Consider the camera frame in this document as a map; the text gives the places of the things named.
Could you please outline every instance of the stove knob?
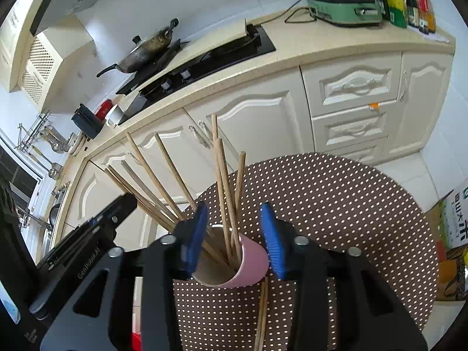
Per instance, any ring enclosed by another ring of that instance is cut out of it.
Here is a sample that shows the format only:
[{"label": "stove knob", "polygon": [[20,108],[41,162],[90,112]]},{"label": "stove knob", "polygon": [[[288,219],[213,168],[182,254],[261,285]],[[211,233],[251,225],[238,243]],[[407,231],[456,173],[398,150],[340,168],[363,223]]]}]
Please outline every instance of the stove knob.
[{"label": "stove knob", "polygon": [[191,77],[190,72],[189,72],[188,69],[185,69],[185,70],[182,71],[180,74],[182,75],[182,78],[183,78],[184,80],[187,80],[188,78]]},{"label": "stove knob", "polygon": [[171,79],[166,79],[165,82],[161,83],[161,87],[164,91],[167,91],[169,88],[171,88],[172,82]]}]

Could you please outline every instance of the green electric grill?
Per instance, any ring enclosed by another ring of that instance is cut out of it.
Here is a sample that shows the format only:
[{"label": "green electric grill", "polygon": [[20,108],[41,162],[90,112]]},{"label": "green electric grill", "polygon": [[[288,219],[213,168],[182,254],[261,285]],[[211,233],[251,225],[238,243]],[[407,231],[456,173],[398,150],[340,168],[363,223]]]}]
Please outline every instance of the green electric grill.
[{"label": "green electric grill", "polygon": [[308,0],[308,5],[313,16],[339,26],[378,25],[382,21],[376,0]]}]

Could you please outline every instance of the table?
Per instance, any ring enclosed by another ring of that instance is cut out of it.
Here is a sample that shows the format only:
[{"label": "table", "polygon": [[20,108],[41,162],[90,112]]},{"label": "table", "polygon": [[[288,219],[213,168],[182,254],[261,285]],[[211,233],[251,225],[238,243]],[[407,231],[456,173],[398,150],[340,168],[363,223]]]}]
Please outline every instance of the table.
[{"label": "table", "polygon": [[[230,175],[235,185],[237,172]],[[395,290],[422,329],[432,310],[438,275],[429,225],[411,195],[371,166],[321,153],[278,157],[246,167],[238,229],[264,245],[258,225],[262,202],[322,247],[362,249]],[[210,224],[221,223],[216,184],[199,198]],[[193,211],[189,207],[187,215]],[[264,350],[286,350],[295,283],[268,271]],[[175,298],[185,350],[238,350],[253,346],[260,284],[213,289],[195,280],[175,281]],[[333,281],[329,281],[329,348],[336,347]]]}]

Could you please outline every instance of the wooden chopstick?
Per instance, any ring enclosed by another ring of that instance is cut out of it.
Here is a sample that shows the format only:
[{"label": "wooden chopstick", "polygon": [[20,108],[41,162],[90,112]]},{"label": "wooden chopstick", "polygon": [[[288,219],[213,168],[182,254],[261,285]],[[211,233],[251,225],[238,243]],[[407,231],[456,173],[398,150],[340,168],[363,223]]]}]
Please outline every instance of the wooden chopstick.
[{"label": "wooden chopstick", "polygon": [[265,277],[264,281],[262,282],[262,287],[265,285],[263,289],[263,304],[261,306],[261,320],[258,322],[260,323],[260,332],[258,335],[258,344],[257,344],[257,351],[261,351],[263,349],[263,343],[265,339],[265,331],[266,331],[266,318],[267,318],[267,310],[268,310],[268,278]]},{"label": "wooden chopstick", "polygon": [[175,214],[180,220],[184,220],[185,218],[183,217],[182,211],[180,211],[180,208],[177,206],[177,204],[173,201],[171,196],[168,194],[164,186],[161,184],[159,179],[156,177],[156,175],[153,173],[153,170],[151,170],[150,166],[144,159],[143,155],[140,152],[140,149],[138,149],[137,145],[135,144],[135,141],[133,140],[132,136],[130,136],[129,132],[126,132],[125,134],[127,136],[127,139],[130,143],[130,146],[132,147],[133,151],[136,153],[136,156],[138,160],[140,161],[141,165],[143,165],[144,169],[148,173],[149,177],[155,184],[156,188],[159,190],[163,198],[166,200],[166,202],[169,204],[169,206],[174,210]]},{"label": "wooden chopstick", "polygon": [[190,194],[189,189],[185,185],[182,177],[180,176],[179,172],[177,171],[176,165],[174,165],[174,163],[172,162],[172,159],[169,156],[169,153],[166,150],[166,147],[162,143],[162,140],[159,137],[159,134],[155,133],[154,137],[156,138],[156,142],[158,143],[159,148],[161,149],[162,155],[164,156],[164,158],[166,159],[166,162],[168,163],[169,169],[171,169],[172,174],[174,174],[174,177],[175,177],[177,183],[179,184],[180,188],[182,189],[182,192],[185,195],[185,198],[189,202],[190,206],[193,208],[193,211],[196,211],[197,210],[197,205],[196,205],[195,201],[193,200],[192,195]]},{"label": "wooden chopstick", "polygon": [[245,152],[240,152],[239,167],[237,168],[237,180],[235,184],[235,209],[239,215],[240,198],[242,197],[242,188],[244,182]]},{"label": "wooden chopstick", "polygon": [[[112,166],[108,166],[108,169],[106,169],[106,173],[113,180],[115,178],[119,182],[119,184],[122,185],[128,192],[135,195],[137,200],[142,203],[143,206],[140,204],[139,206],[143,209],[143,211],[145,211],[149,216],[151,216],[154,220],[161,224],[166,230],[174,231],[175,224],[169,218],[166,218],[162,213],[158,213],[156,207],[153,206],[137,190],[135,190],[135,188],[132,185],[130,185]],[[145,207],[149,209],[152,215],[144,209]]]},{"label": "wooden chopstick", "polygon": [[[211,126],[213,127],[213,144],[218,139],[218,118],[215,114],[211,115]],[[229,231],[229,223],[228,217],[226,215],[226,207],[224,206],[224,190],[223,190],[223,182],[221,180],[221,170],[219,168],[218,156],[216,150],[214,152],[214,168],[216,172],[216,183],[218,187],[218,200],[219,200],[219,210],[221,211],[221,219],[223,221],[223,234],[224,234],[224,244],[226,247],[226,254],[228,255],[229,264],[232,267],[236,267],[236,263],[234,261],[232,250],[231,250],[231,242],[229,241],[230,231]]]},{"label": "wooden chopstick", "polygon": [[237,233],[237,219],[235,213],[235,206],[229,185],[228,165],[226,164],[226,155],[224,154],[223,140],[218,138],[214,143],[216,157],[218,158],[218,165],[221,170],[221,179],[223,182],[224,194],[228,203],[229,220],[231,221],[232,235],[234,237],[235,251],[239,265],[242,262],[242,249],[240,248],[239,234]]},{"label": "wooden chopstick", "polygon": [[[146,212],[146,214],[148,214],[150,217],[156,220],[158,224],[161,224],[161,226],[164,227],[167,231],[174,231],[175,224],[171,222],[169,218],[166,218],[162,213],[158,215],[156,208],[144,196],[142,196],[137,190],[135,190],[135,188],[132,185],[130,185],[124,178],[122,178],[122,176],[117,171],[115,171],[115,169],[112,166],[109,166],[108,169],[105,170],[105,172],[114,181],[114,183],[121,188],[123,192],[128,191],[131,194],[135,195],[139,202],[139,207],[141,207],[141,209],[144,212]],[[219,252],[217,252],[211,245],[209,245],[205,240],[202,243],[202,247],[204,248],[204,251],[207,253],[207,255],[209,255],[209,257],[211,257],[220,265],[232,271],[232,268],[230,268],[229,264],[222,257],[222,255]]]},{"label": "wooden chopstick", "polygon": [[[112,179],[112,181],[122,190],[122,192],[126,193],[126,192],[129,192],[132,194],[131,191],[129,191],[125,185],[123,185],[117,178],[116,176],[114,176],[114,174],[111,173],[111,171],[109,169],[105,169],[104,170],[105,173],[109,176],[109,178]],[[161,219],[158,215],[156,215],[155,212],[153,212],[150,208],[148,208],[141,200],[139,200],[137,198],[137,202],[138,202],[138,207],[140,207],[147,215],[149,215],[151,218],[153,218],[158,224],[160,224],[162,227],[164,227],[166,230],[168,231],[173,231],[174,230],[174,226],[168,226],[168,224],[163,220]]]},{"label": "wooden chopstick", "polygon": [[174,223],[179,221],[179,218],[174,215],[170,209],[168,209],[160,200],[159,198],[149,189],[149,187],[140,179],[140,177],[136,174],[136,172],[127,164],[127,161],[122,160],[120,161],[122,167],[125,171],[131,176],[131,178],[135,181],[135,183],[140,186],[140,188],[144,191],[146,195],[154,202],[154,205],[160,208]]}]

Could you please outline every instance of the cutting board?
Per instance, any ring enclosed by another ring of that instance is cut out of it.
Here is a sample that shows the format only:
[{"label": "cutting board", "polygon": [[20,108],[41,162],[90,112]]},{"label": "cutting board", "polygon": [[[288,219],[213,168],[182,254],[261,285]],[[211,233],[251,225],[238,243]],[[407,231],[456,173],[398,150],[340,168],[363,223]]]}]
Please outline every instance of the cutting board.
[{"label": "cutting board", "polygon": [[148,84],[153,83],[156,79],[164,76],[168,72],[175,70],[177,67],[182,66],[184,63],[195,59],[196,57],[207,53],[210,50],[213,50],[219,46],[225,45],[235,39],[245,37],[247,35],[246,22],[245,18],[240,18],[235,20],[228,25],[223,27],[218,27],[214,29],[209,34],[196,39],[195,41],[189,43],[181,51],[179,51],[175,57],[170,61],[167,67],[158,72],[153,77],[149,78],[146,82],[142,83],[136,89],[141,91]]}]

